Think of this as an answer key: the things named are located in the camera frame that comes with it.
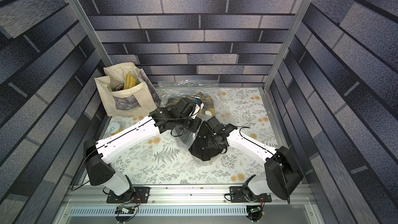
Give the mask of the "yellow black plaid shirt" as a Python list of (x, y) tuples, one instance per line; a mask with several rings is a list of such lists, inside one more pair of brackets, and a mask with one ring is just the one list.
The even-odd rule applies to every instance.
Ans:
[(204, 103), (203, 109), (198, 113), (198, 117), (203, 117), (205, 114), (205, 111), (210, 111), (212, 113), (212, 116), (216, 116), (216, 111), (214, 107), (214, 101), (211, 98), (211, 96), (207, 94), (203, 94), (202, 92), (196, 93), (196, 94), (188, 94), (188, 93), (173, 93), (170, 98), (168, 98), (166, 106), (174, 105), (176, 104), (182, 97), (187, 97), (191, 100), (194, 100), (195, 98), (199, 98), (202, 100)]

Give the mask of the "yellow snack packet in tote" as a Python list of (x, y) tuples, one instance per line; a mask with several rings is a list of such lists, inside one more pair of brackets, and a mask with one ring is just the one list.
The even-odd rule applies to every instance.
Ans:
[(126, 77), (125, 77), (125, 83), (124, 83), (124, 90), (131, 89), (137, 85), (137, 80), (135, 77), (131, 74), (131, 72), (128, 72)]

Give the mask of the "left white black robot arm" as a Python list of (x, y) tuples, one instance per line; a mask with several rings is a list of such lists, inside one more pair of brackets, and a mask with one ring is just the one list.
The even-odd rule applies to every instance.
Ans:
[(86, 141), (84, 165), (90, 185), (104, 186), (117, 197), (132, 191), (131, 181), (113, 167), (113, 161), (126, 150), (163, 132), (179, 128), (195, 133), (201, 123), (197, 114), (203, 107), (204, 103), (198, 98), (182, 97), (172, 107), (157, 108), (118, 134), (99, 141)]

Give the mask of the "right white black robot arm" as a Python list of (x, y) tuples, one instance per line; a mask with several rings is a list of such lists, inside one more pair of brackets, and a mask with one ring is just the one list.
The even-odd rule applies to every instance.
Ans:
[(206, 146), (227, 151), (238, 149), (264, 166), (264, 174), (252, 175), (243, 184), (244, 197), (273, 193), (276, 197), (290, 202), (290, 195), (303, 179), (303, 173), (287, 147), (275, 148), (265, 145), (243, 133), (248, 127), (221, 124), (212, 117), (203, 122)]

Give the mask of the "small circuit board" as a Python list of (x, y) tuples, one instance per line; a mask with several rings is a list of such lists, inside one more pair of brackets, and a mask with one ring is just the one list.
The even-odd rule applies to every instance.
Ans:
[(260, 206), (247, 206), (246, 212), (246, 217), (253, 223), (257, 223), (263, 216), (263, 210)]
[(135, 214), (136, 207), (131, 207), (131, 206), (116, 206), (115, 209), (115, 215), (116, 216), (121, 216), (121, 215), (133, 215)]

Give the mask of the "right small circuit board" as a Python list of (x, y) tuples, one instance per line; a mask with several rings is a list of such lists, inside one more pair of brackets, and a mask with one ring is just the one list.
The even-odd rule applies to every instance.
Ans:
[(247, 206), (246, 212), (246, 217), (253, 223), (257, 223), (263, 216), (263, 210), (260, 206)]

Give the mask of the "floral patterned table cloth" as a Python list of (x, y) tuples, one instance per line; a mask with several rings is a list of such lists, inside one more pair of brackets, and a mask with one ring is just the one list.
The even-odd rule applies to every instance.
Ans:
[[(202, 93), (214, 104), (217, 119), (224, 124), (242, 127), (242, 133), (269, 146), (282, 142), (274, 133), (276, 109), (271, 93), (260, 88), (174, 87), (159, 88), (164, 104), (172, 97)], [(264, 173), (263, 165), (236, 148), (209, 162), (197, 162), (179, 147), (176, 136), (169, 132), (145, 139), (113, 161), (113, 166), (128, 176), (135, 185), (171, 184), (240, 184), (250, 176)]]

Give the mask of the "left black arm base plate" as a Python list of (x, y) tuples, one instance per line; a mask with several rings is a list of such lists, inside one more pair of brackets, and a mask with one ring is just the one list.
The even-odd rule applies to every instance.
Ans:
[(106, 203), (108, 204), (124, 204), (124, 203), (147, 203), (150, 187), (135, 187), (134, 189), (129, 189), (121, 196), (117, 196), (112, 190), (108, 193)]

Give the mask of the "black tray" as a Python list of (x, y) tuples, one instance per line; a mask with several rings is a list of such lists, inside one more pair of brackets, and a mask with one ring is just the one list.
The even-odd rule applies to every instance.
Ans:
[(210, 161), (213, 157), (226, 152), (228, 149), (210, 149), (206, 148), (206, 134), (208, 133), (208, 128), (206, 126), (206, 121), (203, 121), (199, 131), (195, 137), (195, 140), (189, 151), (192, 156), (199, 159), (200, 161)]

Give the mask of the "aluminium front rail frame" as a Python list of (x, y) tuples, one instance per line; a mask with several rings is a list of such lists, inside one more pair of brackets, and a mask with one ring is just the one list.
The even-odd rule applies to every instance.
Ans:
[[(106, 203), (102, 186), (68, 193), (56, 224), (322, 224), (324, 219), (308, 185), (300, 184), (290, 202), (269, 193), (270, 203), (232, 203), (227, 185), (140, 185), (150, 187), (147, 203)], [(136, 207), (133, 215), (115, 215), (116, 206)], [(260, 206), (262, 218), (251, 222), (247, 206)]]

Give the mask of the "clear plastic vacuum bag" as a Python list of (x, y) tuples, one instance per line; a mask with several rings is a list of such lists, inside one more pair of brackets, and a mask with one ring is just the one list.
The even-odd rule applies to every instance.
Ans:
[(203, 107), (189, 110), (189, 115), (195, 114), (202, 120), (216, 117), (222, 124), (236, 125), (232, 109), (228, 106), (228, 97), (225, 90), (221, 89), (215, 80), (182, 80), (180, 82), (158, 82), (157, 93), (162, 101), (162, 106), (171, 108), (182, 97), (192, 101), (200, 99)]

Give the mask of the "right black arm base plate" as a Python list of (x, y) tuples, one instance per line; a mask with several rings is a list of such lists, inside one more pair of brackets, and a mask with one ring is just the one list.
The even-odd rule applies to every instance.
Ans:
[(232, 203), (270, 203), (272, 198), (270, 194), (262, 194), (260, 196), (249, 195), (245, 193), (243, 186), (229, 187), (229, 200)]

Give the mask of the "left small circuit board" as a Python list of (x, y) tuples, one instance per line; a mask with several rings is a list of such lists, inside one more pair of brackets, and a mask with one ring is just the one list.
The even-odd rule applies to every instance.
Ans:
[(115, 215), (116, 216), (121, 216), (121, 215), (133, 215), (135, 214), (136, 207), (131, 207), (131, 206), (116, 206), (115, 209)]

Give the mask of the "beige canvas tote bag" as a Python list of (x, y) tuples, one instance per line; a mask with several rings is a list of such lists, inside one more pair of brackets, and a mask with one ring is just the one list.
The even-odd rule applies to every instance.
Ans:
[[(142, 68), (134, 63), (120, 63), (104, 68), (105, 76), (95, 78), (100, 99), (111, 117), (146, 116), (160, 107), (162, 101)], [(135, 77), (137, 85), (124, 90), (128, 72)]]

